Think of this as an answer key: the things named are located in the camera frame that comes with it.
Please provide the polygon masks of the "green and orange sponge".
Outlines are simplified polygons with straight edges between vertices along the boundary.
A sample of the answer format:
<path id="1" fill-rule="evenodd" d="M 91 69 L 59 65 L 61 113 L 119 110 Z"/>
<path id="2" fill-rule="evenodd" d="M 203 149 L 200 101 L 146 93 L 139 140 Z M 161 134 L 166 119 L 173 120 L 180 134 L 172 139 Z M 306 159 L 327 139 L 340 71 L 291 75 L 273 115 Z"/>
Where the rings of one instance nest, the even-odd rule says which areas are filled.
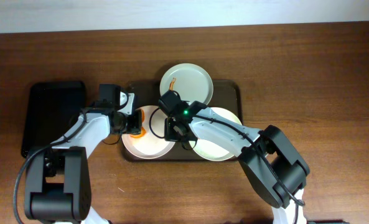
<path id="1" fill-rule="evenodd" d="M 138 109 L 138 111 L 141 113 L 141 129 L 140 129 L 140 133 L 138 133 L 138 134 L 130 134 L 130 136 L 132 138 L 136 138 L 136 139 L 137 138 L 141 138 L 141 137 L 143 137 L 146 134 L 146 130 L 143 127 L 143 123 L 144 123 L 144 120 L 145 120 L 144 110 L 143 109 Z"/>

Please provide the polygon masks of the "pale green plate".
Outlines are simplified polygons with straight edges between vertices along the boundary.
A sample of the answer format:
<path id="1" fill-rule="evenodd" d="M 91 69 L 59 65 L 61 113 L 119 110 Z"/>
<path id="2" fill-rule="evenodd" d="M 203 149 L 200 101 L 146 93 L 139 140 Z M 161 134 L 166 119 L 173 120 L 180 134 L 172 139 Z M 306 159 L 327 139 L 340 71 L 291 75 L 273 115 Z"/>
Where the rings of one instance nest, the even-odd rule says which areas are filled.
<path id="1" fill-rule="evenodd" d="M 213 82 L 206 70 L 192 63 L 174 65 L 162 76 L 159 91 L 163 95 L 174 90 L 190 104 L 199 101 L 209 104 L 213 96 Z"/>

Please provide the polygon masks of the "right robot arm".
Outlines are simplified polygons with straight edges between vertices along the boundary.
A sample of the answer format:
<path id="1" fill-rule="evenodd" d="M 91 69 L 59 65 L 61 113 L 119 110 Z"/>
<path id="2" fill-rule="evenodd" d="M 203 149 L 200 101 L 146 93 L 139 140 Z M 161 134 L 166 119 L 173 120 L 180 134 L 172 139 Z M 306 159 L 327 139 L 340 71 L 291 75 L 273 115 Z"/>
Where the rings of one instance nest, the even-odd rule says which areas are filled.
<path id="1" fill-rule="evenodd" d="M 249 128 L 230 121 L 207 105 L 188 104 L 173 90 L 165 92 L 158 107 L 167 116 L 164 139 L 180 142 L 206 140 L 233 154 L 254 191 L 272 207 L 274 223 L 306 223 L 302 200 L 309 166 L 277 127 Z"/>

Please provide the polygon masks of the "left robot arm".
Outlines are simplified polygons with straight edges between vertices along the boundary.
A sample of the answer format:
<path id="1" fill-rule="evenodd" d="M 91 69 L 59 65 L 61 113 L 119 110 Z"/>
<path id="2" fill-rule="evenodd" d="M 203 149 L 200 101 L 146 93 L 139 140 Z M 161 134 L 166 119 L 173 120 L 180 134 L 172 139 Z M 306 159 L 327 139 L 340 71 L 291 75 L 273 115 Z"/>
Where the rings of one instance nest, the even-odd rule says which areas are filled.
<path id="1" fill-rule="evenodd" d="M 114 84 L 99 86 L 99 99 L 82 108 L 77 122 L 61 137 L 29 153 L 16 177 L 13 211 L 22 222 L 17 194 L 26 178 L 24 213 L 41 223 L 105 223 L 91 206 L 88 158 L 111 134 L 139 134 L 141 110 L 137 97 Z"/>

